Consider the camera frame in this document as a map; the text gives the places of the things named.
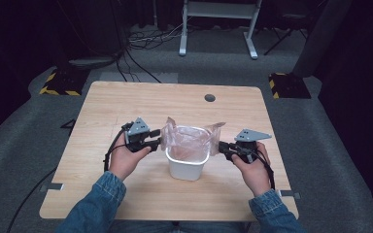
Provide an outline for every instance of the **white stand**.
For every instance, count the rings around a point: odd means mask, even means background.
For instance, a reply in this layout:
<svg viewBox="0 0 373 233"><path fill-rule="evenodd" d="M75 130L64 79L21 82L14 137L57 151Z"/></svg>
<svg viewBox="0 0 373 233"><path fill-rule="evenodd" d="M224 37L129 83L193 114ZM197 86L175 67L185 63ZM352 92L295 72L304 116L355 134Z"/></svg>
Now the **white stand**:
<svg viewBox="0 0 373 233"><path fill-rule="evenodd" d="M188 2L184 0L183 33L181 35L180 55L187 54L187 17L229 17L251 19L250 31L244 32L244 38L252 59L258 55L254 47L252 36L262 0L255 4L230 4L211 2Z"/></svg>

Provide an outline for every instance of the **gray carpet floor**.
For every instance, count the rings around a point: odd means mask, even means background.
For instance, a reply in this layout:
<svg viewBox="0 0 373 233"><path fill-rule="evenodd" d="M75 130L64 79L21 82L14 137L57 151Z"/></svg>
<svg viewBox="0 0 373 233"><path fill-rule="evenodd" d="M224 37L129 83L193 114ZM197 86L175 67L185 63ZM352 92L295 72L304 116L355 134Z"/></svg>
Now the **gray carpet floor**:
<svg viewBox="0 0 373 233"><path fill-rule="evenodd" d="M185 57L178 56L179 38L152 50L130 53L145 69L164 77L164 83L259 87L291 187L301 194L301 199L296 200L301 224L308 232L373 232L371 192L318 100L320 81L314 77L304 79L311 99L272 97L268 75L292 70L304 38L293 33L264 56L278 39L272 31L261 31L254 35L259 58L252 60L243 31L195 31L188 36ZM144 71L126 58L131 72L143 76ZM127 71L123 62L121 67ZM0 232L6 231L33 186L59 162L69 133L60 126L77 118L90 84L121 79L116 65L111 65L90 72L82 96L41 95L39 91L52 70L32 81L31 99L0 126ZM50 183L51 177L43 185ZM46 195L40 189L26 201L11 232L52 232L59 224L58 219L40 218ZM254 223L250 231L257 229Z"/></svg>

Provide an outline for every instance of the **person's hand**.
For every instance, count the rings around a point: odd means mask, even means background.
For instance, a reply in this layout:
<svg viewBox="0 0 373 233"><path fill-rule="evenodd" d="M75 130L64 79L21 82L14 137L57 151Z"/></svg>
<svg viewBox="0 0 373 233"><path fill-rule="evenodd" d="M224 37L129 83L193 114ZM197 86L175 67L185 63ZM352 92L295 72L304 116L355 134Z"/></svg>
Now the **person's hand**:
<svg viewBox="0 0 373 233"><path fill-rule="evenodd" d="M137 152L131 152L126 146L121 146L124 144L125 135L122 133L115 143L115 147L118 148L112 151L111 166L109 168L109 171L121 181L124 181L135 170L138 162L151 151L151 147L146 147Z"/></svg>
<svg viewBox="0 0 373 233"><path fill-rule="evenodd" d="M264 154L268 164L270 164L265 145L257 142L256 146L257 149ZM263 163L259 161L259 159L251 164L248 164L245 163L238 155L233 154L232 160L235 166L237 166L241 171L245 184L250 188L255 197L260 196L271 189L268 173L266 172Z"/></svg>

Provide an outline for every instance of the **person's left hand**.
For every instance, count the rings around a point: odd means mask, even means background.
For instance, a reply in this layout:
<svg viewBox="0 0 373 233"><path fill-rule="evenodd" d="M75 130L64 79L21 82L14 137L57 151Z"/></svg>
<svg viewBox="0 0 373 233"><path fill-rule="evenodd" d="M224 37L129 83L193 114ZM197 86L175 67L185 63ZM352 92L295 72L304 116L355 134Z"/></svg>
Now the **person's left hand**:
<svg viewBox="0 0 373 233"><path fill-rule="evenodd" d="M122 133L115 147L125 144L125 135ZM138 162L141 161L148 153L151 147L143 148L137 152L131 152L126 146L121 146L112 151L111 166L109 171L117 176L121 181L124 181L136 168Z"/></svg>

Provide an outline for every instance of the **finger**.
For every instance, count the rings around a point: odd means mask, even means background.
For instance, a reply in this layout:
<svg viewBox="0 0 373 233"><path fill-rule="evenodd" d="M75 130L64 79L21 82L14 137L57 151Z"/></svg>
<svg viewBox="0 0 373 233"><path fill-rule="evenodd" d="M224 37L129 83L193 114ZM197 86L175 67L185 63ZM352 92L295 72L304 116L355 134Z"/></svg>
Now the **finger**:
<svg viewBox="0 0 373 233"><path fill-rule="evenodd" d="M137 156L137 158L139 158L139 160L143 159L145 156L147 156L147 154L149 154L151 152L151 147L145 147L137 152L135 152L135 156Z"/></svg>
<svg viewBox="0 0 373 233"><path fill-rule="evenodd" d="M122 132L115 143L116 146L124 145L125 144L125 132Z"/></svg>
<svg viewBox="0 0 373 233"><path fill-rule="evenodd" d="M235 166L238 167L239 170L245 166L245 162L236 154L232 154L232 161L234 162Z"/></svg>
<svg viewBox="0 0 373 233"><path fill-rule="evenodd" d="M266 162L270 165L271 161L269 160L268 152L266 151L265 145L260 142L256 142L256 147L257 147L257 150L262 153Z"/></svg>

